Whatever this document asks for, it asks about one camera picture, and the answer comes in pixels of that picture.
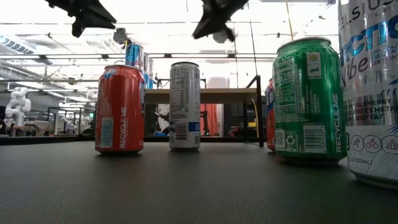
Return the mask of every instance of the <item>wooden desk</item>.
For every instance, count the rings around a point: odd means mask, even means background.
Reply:
[[[200,103],[244,103],[251,99],[256,100],[255,88],[207,88],[200,90]],[[145,90],[145,103],[168,104],[170,90]]]

